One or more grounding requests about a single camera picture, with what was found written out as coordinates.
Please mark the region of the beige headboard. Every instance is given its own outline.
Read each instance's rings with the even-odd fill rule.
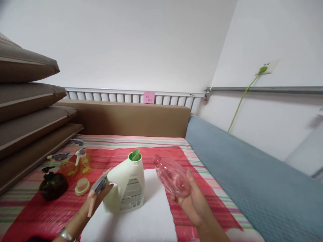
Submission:
[[[83,134],[185,137],[190,109],[182,106],[63,99],[55,105],[73,107],[72,123]]]

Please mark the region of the green bottle cap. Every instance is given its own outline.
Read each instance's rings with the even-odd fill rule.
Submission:
[[[141,159],[141,154],[139,149],[135,149],[129,154],[129,159],[131,161],[139,161]]]

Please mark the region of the brown bottle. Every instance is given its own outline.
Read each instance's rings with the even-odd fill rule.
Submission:
[[[46,201],[52,201],[62,196],[68,189],[68,182],[61,173],[49,171],[54,166],[45,167],[41,171],[45,172],[44,180],[39,186],[39,191]]]

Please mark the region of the white radiator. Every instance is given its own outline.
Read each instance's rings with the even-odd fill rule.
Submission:
[[[143,103],[144,91],[73,88],[66,87],[67,96],[64,99],[95,100],[104,102]],[[155,104],[186,106],[191,113],[198,112],[201,99],[205,93],[186,92],[155,92]]]

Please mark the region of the blue mattress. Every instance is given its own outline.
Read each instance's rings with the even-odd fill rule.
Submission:
[[[322,183],[196,116],[186,140],[265,241],[323,241]]]

